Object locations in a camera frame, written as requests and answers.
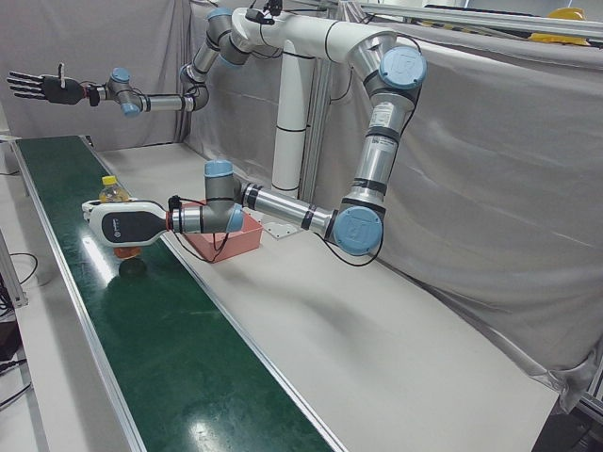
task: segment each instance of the red basket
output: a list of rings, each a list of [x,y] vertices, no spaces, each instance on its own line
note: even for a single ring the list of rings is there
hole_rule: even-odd
[[[243,228],[236,233],[229,233],[224,249],[219,253],[226,234],[184,234],[188,243],[202,257],[210,262],[219,262],[229,257],[255,250],[260,246],[262,225],[255,221],[247,212],[243,212]]]

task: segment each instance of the metal bracket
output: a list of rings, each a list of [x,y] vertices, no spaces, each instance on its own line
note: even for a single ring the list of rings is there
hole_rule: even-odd
[[[4,241],[2,231],[0,231],[0,274],[8,290],[8,296],[15,309],[27,306],[27,296],[19,284],[19,277],[10,259],[10,252],[7,243]]]
[[[277,240],[290,237],[291,235],[295,235],[302,231],[302,229],[296,228],[292,224],[281,219],[271,217],[270,215],[262,214],[261,212],[256,212],[254,210],[245,210],[255,221],[262,225],[264,231],[272,235],[272,237],[276,238]]]

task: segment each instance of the green conveyor belt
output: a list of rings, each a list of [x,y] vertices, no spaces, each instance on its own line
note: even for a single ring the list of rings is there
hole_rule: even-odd
[[[331,450],[161,241],[119,276],[82,219],[106,171],[79,137],[18,146],[149,451]]]

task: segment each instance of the aluminum rail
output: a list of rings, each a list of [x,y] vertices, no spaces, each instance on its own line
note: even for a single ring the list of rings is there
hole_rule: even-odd
[[[8,251],[7,242],[0,230],[0,276],[8,290],[8,295],[15,309],[27,306],[27,296],[21,287],[15,266],[10,260],[10,252]]]
[[[335,0],[294,0],[296,3],[321,8],[337,8]],[[491,12],[442,10],[437,8],[411,8],[395,5],[375,5],[358,2],[364,12],[398,16],[405,19],[443,22],[446,24],[483,26],[512,31],[548,33],[551,35],[577,36],[580,38],[603,39],[603,24],[589,21],[569,21],[547,17],[515,16]]]

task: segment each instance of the cable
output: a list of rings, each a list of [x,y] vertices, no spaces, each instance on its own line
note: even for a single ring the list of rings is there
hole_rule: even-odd
[[[329,35],[331,34],[331,30],[333,30],[333,27],[339,24],[339,22],[340,21],[334,21],[331,26],[329,26],[327,33],[324,35],[324,55],[326,55],[327,58],[329,58],[333,63],[336,63],[336,61],[332,59],[329,55]]]
[[[377,18],[377,14],[367,14],[359,24],[368,25]]]
[[[296,12],[324,12],[326,11],[326,8],[316,8],[316,9],[308,9],[308,8],[302,8],[302,9],[283,9],[284,12],[291,12],[293,14],[295,14]]]
[[[7,363],[1,363],[0,364],[0,374],[2,374],[3,372],[6,372],[7,370],[9,370],[12,367],[17,367],[21,364],[25,364],[27,363],[26,359],[23,360],[18,360],[18,361],[9,361]]]
[[[276,49],[272,55],[262,54],[261,52],[253,50],[252,56],[256,57],[257,59],[276,59],[283,56],[283,49]]]
[[[399,36],[400,38],[405,38],[406,40],[409,40],[410,42],[412,42],[415,46],[416,46],[416,50],[418,50],[418,52],[423,55],[423,52],[421,51],[421,46],[418,45],[418,42],[416,41],[415,38],[413,38],[412,36],[408,36],[405,35],[404,33],[396,33],[396,36]]]
[[[317,234],[317,233],[314,233],[314,235],[315,235],[316,237],[318,237],[320,240],[322,240],[322,243],[324,243],[324,244],[325,244],[325,246],[326,246],[326,247],[329,249],[329,251],[330,251],[330,252],[332,252],[332,253],[333,253],[333,255],[334,255],[334,256],[335,256],[337,259],[339,259],[341,262],[343,262],[344,264],[348,264],[349,266],[356,266],[356,267],[359,267],[359,266],[367,266],[368,264],[371,264],[371,263],[372,263],[372,262],[373,262],[375,259],[377,259],[377,256],[379,256],[379,253],[381,252],[381,248],[383,247],[383,236],[384,236],[383,232],[384,232],[384,230],[382,229],[382,233],[381,233],[381,240],[380,240],[380,242],[379,242],[379,247],[377,248],[377,251],[375,252],[375,254],[374,254],[374,255],[373,255],[373,256],[372,256],[372,257],[371,257],[369,260],[367,260],[366,262],[363,262],[362,264],[355,264],[355,263],[353,263],[353,262],[347,261],[346,259],[344,259],[343,257],[341,257],[341,256],[340,256],[340,255],[337,253],[337,251],[335,251],[335,250],[334,250],[334,249],[331,247],[331,244],[330,244],[330,243],[329,243],[329,242],[328,242],[326,239],[322,238],[322,237],[321,237],[319,234]]]
[[[20,396],[22,396],[25,391],[27,391],[29,388],[31,388],[31,381],[29,382],[29,384],[27,384],[21,391],[19,391],[17,394],[15,395],[11,395],[9,398],[7,398],[6,400],[3,400],[2,402],[0,402],[0,410],[3,410],[7,405],[10,405],[12,402],[14,402],[16,399],[18,399]]]
[[[30,252],[12,252],[10,255],[11,255],[11,256],[29,256],[29,257],[31,257],[31,258],[34,260],[34,269],[33,269],[33,270],[31,270],[31,273],[29,273],[29,274],[27,275],[27,277],[26,277],[24,280],[19,281],[19,284],[23,284],[23,283],[25,283],[27,280],[29,280],[29,278],[31,278],[32,276],[34,276],[34,273],[35,273],[35,272],[36,272],[36,270],[38,269],[38,264],[40,263],[40,262],[38,261],[38,258],[37,258],[36,256],[34,256],[34,255],[33,255],[32,253],[30,253]]]
[[[353,78],[353,74],[354,74],[353,69],[350,68],[350,80],[348,80],[348,87],[346,88],[346,91],[339,97],[335,97],[334,99],[330,98],[329,105],[332,104],[333,102],[340,101],[341,99],[343,99],[344,97],[346,97],[348,95],[348,93],[350,92],[350,88],[351,88],[351,79]]]
[[[205,202],[197,201],[197,200],[190,200],[189,198],[178,197],[178,199],[180,199],[181,201],[186,201],[186,202],[194,202],[195,204],[199,204],[199,205],[207,205]]]
[[[196,252],[194,252],[194,251],[190,250],[188,247],[186,247],[185,244],[182,243],[182,240],[180,240],[180,237],[176,234],[176,231],[172,231],[172,232],[173,232],[173,236],[176,237],[176,240],[178,241],[180,246],[182,248],[184,248],[188,254],[190,254],[195,259],[198,259],[201,262],[207,262],[208,264],[214,264],[216,262],[216,259],[218,259],[218,256],[220,256],[221,253],[224,251],[224,248],[226,247],[226,242],[228,241],[228,234],[226,234],[224,236],[224,239],[222,240],[222,243],[220,244],[220,246],[218,248],[216,248],[216,235],[213,234],[214,235],[214,251],[217,251],[217,252],[214,255],[214,257],[211,260],[209,260],[209,259],[205,259],[204,257],[200,256]]]
[[[406,130],[406,127],[408,127],[408,124],[410,123],[411,119],[413,118],[413,116],[415,115],[416,112],[416,108],[418,107],[418,100],[421,97],[421,90],[423,90],[423,87],[420,87],[418,89],[418,91],[416,92],[416,100],[415,100],[415,108],[413,108],[413,111],[411,111],[411,114],[408,115],[408,119],[406,120],[406,122],[404,123],[404,125],[402,126],[402,130],[399,131],[399,135],[400,138],[402,137],[402,134],[404,133],[404,131]]]

